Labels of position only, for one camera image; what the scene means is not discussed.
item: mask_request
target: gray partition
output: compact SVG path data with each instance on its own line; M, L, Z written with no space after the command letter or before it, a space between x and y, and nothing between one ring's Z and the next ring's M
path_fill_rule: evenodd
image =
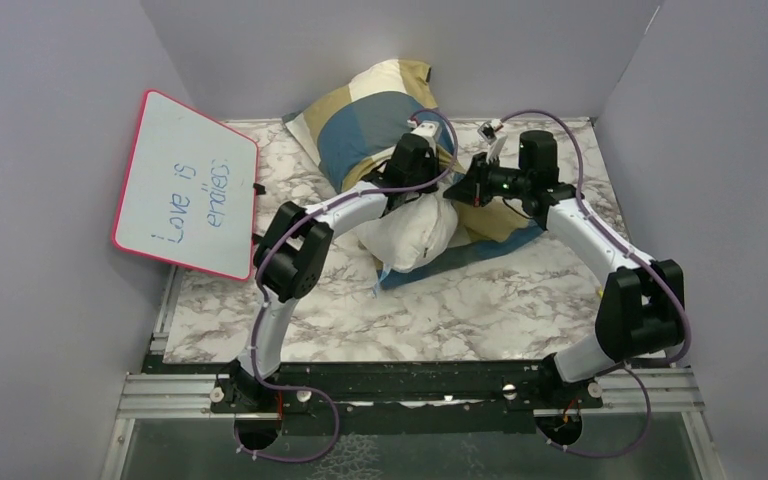
M142 0L196 106L278 117L377 61L434 66L450 115L597 115L661 0Z
M0 2L0 479L101 469L165 271L110 242L148 87L187 98L135 0Z
M733 478L768 478L768 2L667 0L596 132L633 239L685 269Z

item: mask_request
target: whiteboard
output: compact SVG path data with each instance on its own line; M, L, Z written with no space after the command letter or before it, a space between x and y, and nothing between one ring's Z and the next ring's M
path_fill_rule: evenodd
M149 90L119 199L114 245L248 279L257 156L250 138Z

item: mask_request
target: marble tabletop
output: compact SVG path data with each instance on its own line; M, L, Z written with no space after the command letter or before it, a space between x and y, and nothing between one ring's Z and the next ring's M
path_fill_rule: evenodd
M483 148L479 122L457 121L461 164ZM587 119L570 127L585 158L584 195L618 231L619 208L593 128ZM277 121L229 126L260 146L256 231L262 233L279 205L301 205L335 193L298 143ZM530 129L552 131L558 140L561 179L577 172L572 144L548 121L508 124L516 139ZM515 166L516 141L503 165ZM296 308L282 351L285 361L431 361L539 359L592 331L599 306L598 282L582 261L551 232L509 255L473 263L372 295L376 272L369 253L351 232L331 246L317 287ZM169 331L166 363L227 362L246 345L260 303L254 281L238 282L187 271Z

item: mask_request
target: gray wall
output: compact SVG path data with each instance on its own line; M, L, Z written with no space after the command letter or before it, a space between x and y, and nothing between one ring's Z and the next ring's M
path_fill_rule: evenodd
M596 115L660 0L142 0L196 106L220 118L306 107L370 65L434 66L450 115Z
M158 264L109 240L139 101L148 87L186 95L137 0L9 4L0 5L0 479L95 478L162 285Z
M685 269L723 462L768 478L768 2L667 0L596 131L632 237Z

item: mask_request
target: red frame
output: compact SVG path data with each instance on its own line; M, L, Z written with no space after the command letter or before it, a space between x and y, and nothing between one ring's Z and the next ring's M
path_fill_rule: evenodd
M125 191L128 188L128 179L131 176L131 165L134 163L134 154L137 151L137 141L140 138L140 128L142 127L142 124L143 124L143 122L142 122L143 114L145 113L145 107L146 107L146 102L148 101L148 96L150 94L152 94L152 93L156 93L158 95L162 95L162 96L168 98L169 100L172 100L173 102L177 103L178 105L181 105L182 107L185 107L188 110L191 110L191 111L201 115L202 117L210 120L211 122L213 122L213 123L215 123L217 125L220 125L223 128L227 128L228 130L234 132L235 134L237 134L237 135L245 138L246 140L252 142L254 144L254 147L255 147L254 179L255 179L255 181L257 181L257 174L258 174L258 171L260 169L260 145L258 145L256 141L254 141L251 137L243 135L242 133L234 130L233 128L231 128L229 126L224 125L224 124L214 120L213 118L208 117L207 115L199 112L198 110L190 107L189 105L185 105L184 103L179 102L178 100L170 97L169 95L166 95L165 93L163 93L163 92L161 92L159 90L154 90L154 89L146 90L145 93L143 94L142 105L140 105L140 113L137 116L137 120L139 121L139 123L137 124L137 132L134 135L134 144L131 147L131 157L128 159L128 167L125 169L125 181L122 182L122 192L119 194L119 205L116 207L116 218L113 221L113 232L110 235L110 239L113 241L113 245L115 245L116 248L118 248L118 249L120 249L122 251L128 252L128 253L133 253L135 255L140 255L142 257L151 258L153 260L160 260L160 261L162 261L164 263L171 263L173 265L179 265L181 267L186 267L186 268L189 268L189 269L192 269L192 270L196 270L196 271L199 271L199 272L209 273L211 275L217 275L219 277L230 278L232 280L239 280L239 281L243 281L244 282L244 281L248 280L249 278L251 278L251 272L252 272L252 258L254 256L254 242L251 241L251 238L249 238L249 242L250 242L249 275L247 277L245 277L245 278L235 277L233 275L228 275L228 274L225 274L225 273L215 272L213 270L208 270L206 268L200 268L200 267L196 267L194 265L188 265L186 263L175 262L175 261L170 260L168 258L158 257L158 256L152 255L150 253L145 253L145 252L140 252L140 251L137 251L137 250L132 250L130 248L125 248L122 245L120 245L119 242L116 241L116 232L119 230L119 217L122 215L122 204L125 201ZM256 225L256 221L257 221L257 217L256 217L256 214L257 214L257 195L255 194L254 188L252 188L252 197L253 197L253 201L252 201L252 233L254 233L254 229L255 229L255 225Z

